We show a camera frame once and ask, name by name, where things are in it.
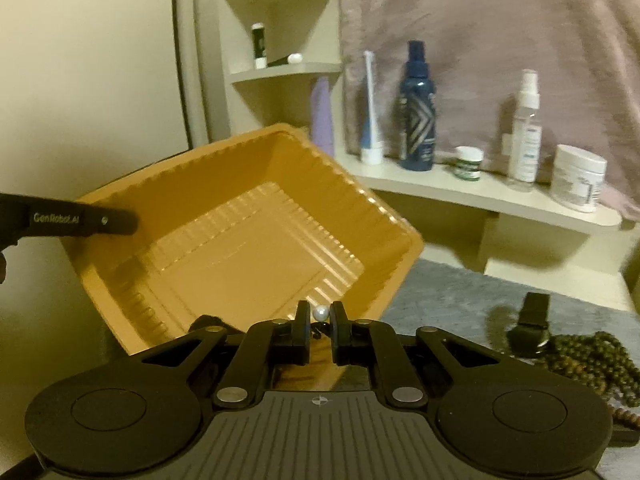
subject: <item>white jar lid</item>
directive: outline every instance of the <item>white jar lid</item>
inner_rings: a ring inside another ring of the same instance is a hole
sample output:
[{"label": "white jar lid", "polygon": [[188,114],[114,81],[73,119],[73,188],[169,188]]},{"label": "white jar lid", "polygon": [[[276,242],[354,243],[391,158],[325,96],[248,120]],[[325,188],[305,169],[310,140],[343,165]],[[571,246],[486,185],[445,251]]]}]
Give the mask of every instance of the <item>white jar lid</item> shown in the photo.
[{"label": "white jar lid", "polygon": [[591,171],[591,173],[604,174],[607,169],[607,159],[595,153],[588,152],[575,146],[558,144],[556,148],[555,166],[569,164],[581,170]]},{"label": "white jar lid", "polygon": [[482,162],[484,152],[480,148],[473,148],[472,146],[458,146],[456,148],[456,157],[469,162]]}]

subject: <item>clear spray bottle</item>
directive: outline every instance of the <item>clear spray bottle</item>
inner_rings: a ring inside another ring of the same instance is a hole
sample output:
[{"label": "clear spray bottle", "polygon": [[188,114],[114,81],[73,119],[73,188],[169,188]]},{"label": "clear spray bottle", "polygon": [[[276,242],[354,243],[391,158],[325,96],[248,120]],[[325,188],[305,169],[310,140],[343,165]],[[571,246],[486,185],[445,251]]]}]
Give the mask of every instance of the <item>clear spray bottle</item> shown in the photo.
[{"label": "clear spray bottle", "polygon": [[509,159],[509,186],[520,191],[531,191],[538,174],[542,125],[538,117],[540,94],[538,73],[522,71],[522,86],[518,94],[518,109],[513,117],[513,138]]}]

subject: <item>blue spray bottle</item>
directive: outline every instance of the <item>blue spray bottle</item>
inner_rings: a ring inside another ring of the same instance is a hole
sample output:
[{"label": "blue spray bottle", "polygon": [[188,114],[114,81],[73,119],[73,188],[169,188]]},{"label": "blue spray bottle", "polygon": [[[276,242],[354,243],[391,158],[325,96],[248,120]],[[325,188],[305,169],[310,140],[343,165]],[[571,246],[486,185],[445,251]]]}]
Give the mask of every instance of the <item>blue spray bottle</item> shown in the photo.
[{"label": "blue spray bottle", "polygon": [[401,165],[406,170],[429,171],[436,143],[436,87],[424,61],[424,42],[409,41],[406,77],[400,85],[402,133]]}]

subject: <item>orange plastic tray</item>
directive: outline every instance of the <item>orange plastic tray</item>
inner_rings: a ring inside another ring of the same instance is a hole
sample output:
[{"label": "orange plastic tray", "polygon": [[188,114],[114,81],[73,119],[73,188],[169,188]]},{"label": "orange plastic tray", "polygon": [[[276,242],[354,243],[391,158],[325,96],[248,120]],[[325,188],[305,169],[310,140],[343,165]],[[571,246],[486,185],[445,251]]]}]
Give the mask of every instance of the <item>orange plastic tray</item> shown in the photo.
[{"label": "orange plastic tray", "polygon": [[[133,210],[133,236],[69,238],[82,284],[129,353],[185,334],[201,314],[241,330],[298,300],[343,300],[377,319],[420,254],[420,235],[286,124],[174,156],[81,198]],[[326,341],[291,388],[328,387]]]}]

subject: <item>gray tabletop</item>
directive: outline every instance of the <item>gray tabletop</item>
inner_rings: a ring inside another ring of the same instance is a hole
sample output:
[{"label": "gray tabletop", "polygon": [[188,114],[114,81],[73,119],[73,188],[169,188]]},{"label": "gray tabletop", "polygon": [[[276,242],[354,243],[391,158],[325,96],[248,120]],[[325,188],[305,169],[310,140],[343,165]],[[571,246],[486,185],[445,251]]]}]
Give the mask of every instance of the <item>gray tabletop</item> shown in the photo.
[{"label": "gray tabletop", "polygon": [[[524,296],[532,290],[537,289],[419,260],[382,320],[398,333],[413,334],[419,326],[437,326],[505,351],[506,330],[516,323]],[[640,318],[637,314],[553,294],[549,321],[553,334],[610,332],[620,339],[636,364],[640,364]],[[606,480],[638,480],[640,445],[607,449],[598,472]]]}]

